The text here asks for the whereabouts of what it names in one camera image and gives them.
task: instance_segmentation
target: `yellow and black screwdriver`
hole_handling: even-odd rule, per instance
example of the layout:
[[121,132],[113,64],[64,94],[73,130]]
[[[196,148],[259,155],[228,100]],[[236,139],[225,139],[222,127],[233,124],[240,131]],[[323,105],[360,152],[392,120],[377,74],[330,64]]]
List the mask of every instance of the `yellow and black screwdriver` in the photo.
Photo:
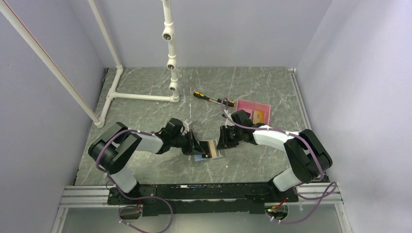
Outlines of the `yellow and black screwdriver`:
[[[215,102],[215,103],[218,103],[218,104],[221,104],[221,102],[222,102],[221,99],[212,99],[212,98],[209,98],[209,97],[205,96],[204,94],[202,94],[202,93],[200,93],[200,92],[198,92],[198,91],[195,91],[195,92],[193,93],[193,96],[196,97],[196,98],[199,98],[199,99],[203,99],[203,100]],[[228,103],[227,103],[227,105],[228,105],[229,107],[235,107],[236,104],[235,104],[235,102],[229,100]]]

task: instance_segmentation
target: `white wall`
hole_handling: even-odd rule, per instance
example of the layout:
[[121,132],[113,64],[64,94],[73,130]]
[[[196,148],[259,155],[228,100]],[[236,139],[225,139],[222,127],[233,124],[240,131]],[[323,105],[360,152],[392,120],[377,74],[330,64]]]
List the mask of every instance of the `white wall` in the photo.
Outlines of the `white wall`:
[[[115,64],[85,0],[71,0],[101,60]],[[160,0],[96,0],[125,67],[162,67]],[[178,66],[297,67],[331,0],[172,0]]]
[[[95,107],[103,65],[67,0],[8,0]],[[91,120],[0,14],[1,233],[48,233]]]
[[411,0],[334,0],[297,68],[357,233],[412,232],[411,22]]

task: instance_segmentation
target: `gray wall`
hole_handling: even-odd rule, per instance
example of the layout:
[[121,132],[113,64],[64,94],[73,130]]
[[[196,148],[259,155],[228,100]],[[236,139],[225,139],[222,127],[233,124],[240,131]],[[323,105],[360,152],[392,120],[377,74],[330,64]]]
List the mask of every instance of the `gray wall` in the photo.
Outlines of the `gray wall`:
[[334,0],[297,68],[354,232],[412,232],[411,22],[411,0]]
[[[103,65],[68,1],[8,2],[94,108]],[[2,14],[0,32],[0,231],[47,233],[91,120]]]
[[[106,67],[114,61],[85,0],[70,1]],[[162,67],[159,0],[96,0],[125,67]],[[297,67],[331,0],[173,0],[178,66]]]

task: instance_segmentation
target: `gray marble surface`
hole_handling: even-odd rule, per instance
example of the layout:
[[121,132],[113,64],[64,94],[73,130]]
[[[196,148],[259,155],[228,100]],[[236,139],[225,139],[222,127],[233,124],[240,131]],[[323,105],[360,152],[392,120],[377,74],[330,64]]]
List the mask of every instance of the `gray marble surface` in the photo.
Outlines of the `gray marble surface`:
[[[110,69],[96,107],[100,114],[115,76]],[[224,124],[218,104],[195,98],[193,91],[209,97],[250,100],[271,105],[270,126],[288,131],[304,129],[294,86],[283,67],[185,67],[178,70],[179,103],[114,99],[101,129],[92,125],[77,173],[76,185],[102,185],[107,179],[95,168],[87,148],[115,122],[146,132],[158,131],[171,118],[191,118],[197,140],[219,138]],[[121,93],[170,96],[170,72],[164,68],[127,68],[117,88]],[[195,162],[172,148],[164,154],[136,151],[128,163],[140,183],[230,183],[267,181],[289,166],[282,151],[241,143],[224,150],[225,157]]]

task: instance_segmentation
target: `pink tray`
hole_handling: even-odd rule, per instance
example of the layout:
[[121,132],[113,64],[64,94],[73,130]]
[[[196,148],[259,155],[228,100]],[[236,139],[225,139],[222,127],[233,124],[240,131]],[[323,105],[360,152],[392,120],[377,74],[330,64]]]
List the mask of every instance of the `pink tray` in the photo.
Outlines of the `pink tray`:
[[252,119],[253,110],[260,110],[265,112],[265,124],[269,125],[269,118],[270,118],[270,105],[256,103],[247,100],[238,100],[238,104],[236,105],[236,111],[243,109],[246,112],[250,113],[250,119]]

